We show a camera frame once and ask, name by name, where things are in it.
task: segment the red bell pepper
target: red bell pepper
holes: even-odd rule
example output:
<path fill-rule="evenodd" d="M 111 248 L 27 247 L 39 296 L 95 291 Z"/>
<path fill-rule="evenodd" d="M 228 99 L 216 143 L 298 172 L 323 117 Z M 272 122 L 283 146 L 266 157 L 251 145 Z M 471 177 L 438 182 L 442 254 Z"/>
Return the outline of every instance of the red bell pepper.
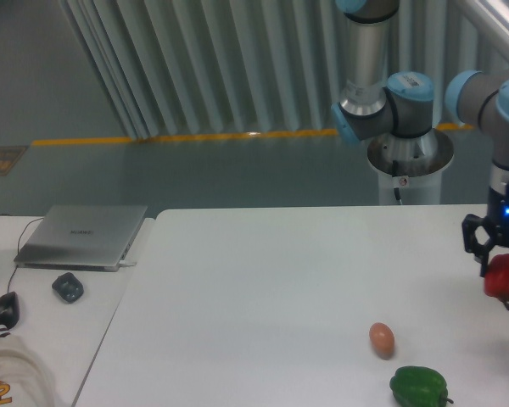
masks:
<path fill-rule="evenodd" d="M 498 298 L 509 310 L 509 254 L 498 254 L 484 275 L 484 293 Z"/>

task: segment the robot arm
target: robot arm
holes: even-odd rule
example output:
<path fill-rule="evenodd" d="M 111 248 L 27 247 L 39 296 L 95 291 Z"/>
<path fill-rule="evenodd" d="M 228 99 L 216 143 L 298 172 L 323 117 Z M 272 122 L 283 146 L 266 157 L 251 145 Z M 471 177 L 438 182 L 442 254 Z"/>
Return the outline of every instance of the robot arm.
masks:
<path fill-rule="evenodd" d="M 445 134 L 432 128 L 433 84 L 423 74 L 400 72 L 382 86 L 390 19 L 399 0 L 336 4 L 348 20 L 347 81 L 332 106 L 339 135 L 347 143 L 377 137 L 367 156 L 379 175 L 380 204 L 401 204 L 402 195 L 407 204 L 437 204 L 440 173 L 454 149 Z"/>
<path fill-rule="evenodd" d="M 466 16 L 509 60 L 509 2 L 457 0 Z M 461 121 L 475 125 L 494 141 L 487 215 L 468 215 L 462 222 L 464 248 L 481 264 L 485 276 L 489 253 L 495 246 L 509 248 L 509 70 L 498 75 L 477 71 L 459 74 L 445 94 L 447 109 Z M 476 231 L 486 230 L 489 239 L 479 243 Z"/>

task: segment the pepper stem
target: pepper stem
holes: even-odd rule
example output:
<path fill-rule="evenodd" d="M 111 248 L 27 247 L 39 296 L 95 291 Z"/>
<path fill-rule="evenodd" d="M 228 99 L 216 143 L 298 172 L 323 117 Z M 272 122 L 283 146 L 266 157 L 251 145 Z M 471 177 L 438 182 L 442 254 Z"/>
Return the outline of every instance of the pepper stem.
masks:
<path fill-rule="evenodd" d="M 447 403 L 451 403 L 451 404 L 454 404 L 455 402 L 451 399 L 449 399 L 448 397 L 439 397 L 440 400 L 444 400 L 446 401 Z"/>
<path fill-rule="evenodd" d="M 500 300 L 503 303 L 503 306 L 509 311 L 509 303 L 503 299 Z"/>

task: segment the green bell pepper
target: green bell pepper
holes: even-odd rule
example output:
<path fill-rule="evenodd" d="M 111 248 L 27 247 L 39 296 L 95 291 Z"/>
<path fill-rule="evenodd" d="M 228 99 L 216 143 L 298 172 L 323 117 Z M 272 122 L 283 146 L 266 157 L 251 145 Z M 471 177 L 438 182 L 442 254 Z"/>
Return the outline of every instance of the green bell pepper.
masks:
<path fill-rule="evenodd" d="M 394 398 L 402 407 L 445 407 L 447 382 L 435 370 L 421 366 L 400 367 L 390 379 Z"/>

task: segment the yellow floor stripe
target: yellow floor stripe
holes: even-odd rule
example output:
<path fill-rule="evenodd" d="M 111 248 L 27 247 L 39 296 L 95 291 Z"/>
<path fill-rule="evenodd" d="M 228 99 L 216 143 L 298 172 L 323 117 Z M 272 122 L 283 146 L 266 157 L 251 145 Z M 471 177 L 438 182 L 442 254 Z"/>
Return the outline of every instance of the yellow floor stripe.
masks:
<path fill-rule="evenodd" d="M 470 125 L 455 125 L 454 123 L 442 123 L 436 127 L 441 131 L 469 130 Z M 267 133 L 216 133 L 216 134 L 184 134 L 177 136 L 156 136 L 147 140 L 134 141 L 129 137 L 97 137 L 97 138 L 63 138 L 57 140 L 35 140 L 31 146 L 69 146 L 82 144 L 121 144 L 121 143 L 147 143 L 147 142 L 201 142 L 214 140 L 245 140 L 252 138 L 285 138 L 285 137 L 335 137 L 338 133 L 335 129 L 322 130 L 299 130 L 299 131 L 268 131 Z"/>
<path fill-rule="evenodd" d="M 130 137 L 63 138 L 57 140 L 34 140 L 31 146 L 68 146 L 79 144 L 118 144 L 132 142 Z"/>

